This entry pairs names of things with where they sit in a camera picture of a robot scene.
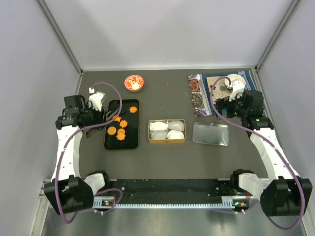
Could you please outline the orange star flower cookie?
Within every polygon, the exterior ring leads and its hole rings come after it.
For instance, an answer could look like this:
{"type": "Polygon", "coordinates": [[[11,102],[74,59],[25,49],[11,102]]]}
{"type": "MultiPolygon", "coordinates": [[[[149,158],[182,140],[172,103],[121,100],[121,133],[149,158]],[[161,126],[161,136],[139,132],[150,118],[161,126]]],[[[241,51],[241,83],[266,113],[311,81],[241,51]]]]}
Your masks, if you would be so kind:
{"type": "Polygon", "coordinates": [[[126,120],[121,120],[120,121],[120,127],[121,128],[126,128],[128,126],[128,122],[126,120]]]}

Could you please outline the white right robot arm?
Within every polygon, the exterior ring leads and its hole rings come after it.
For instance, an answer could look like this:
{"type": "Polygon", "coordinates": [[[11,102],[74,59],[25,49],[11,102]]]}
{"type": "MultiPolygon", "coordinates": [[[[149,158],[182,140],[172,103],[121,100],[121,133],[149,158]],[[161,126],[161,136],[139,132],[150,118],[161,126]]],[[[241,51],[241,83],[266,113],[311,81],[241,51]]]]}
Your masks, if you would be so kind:
{"type": "Polygon", "coordinates": [[[236,170],[230,190],[237,195],[250,192],[268,217],[304,215],[313,186],[289,164],[272,122],[263,114],[263,101],[261,92],[245,90],[234,100],[226,97],[211,103],[218,117],[226,110],[225,121],[233,117],[241,120],[240,128],[246,130],[258,150],[268,175],[268,180],[262,180],[252,171],[236,170]]]}

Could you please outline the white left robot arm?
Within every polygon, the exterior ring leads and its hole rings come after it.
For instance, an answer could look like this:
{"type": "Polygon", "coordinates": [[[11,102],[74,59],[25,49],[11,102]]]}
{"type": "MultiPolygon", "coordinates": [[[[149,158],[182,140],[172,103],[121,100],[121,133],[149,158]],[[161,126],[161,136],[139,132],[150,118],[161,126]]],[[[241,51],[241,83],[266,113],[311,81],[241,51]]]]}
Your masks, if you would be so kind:
{"type": "Polygon", "coordinates": [[[83,134],[102,130],[120,114],[123,102],[107,113],[103,107],[105,94],[96,92],[85,100],[81,95],[64,98],[65,108],[56,120],[58,151],[51,181],[44,185],[44,194],[61,217],[67,213],[93,208],[95,196],[115,194],[116,189],[105,171],[82,178],[79,171],[80,143],[83,134]]]}

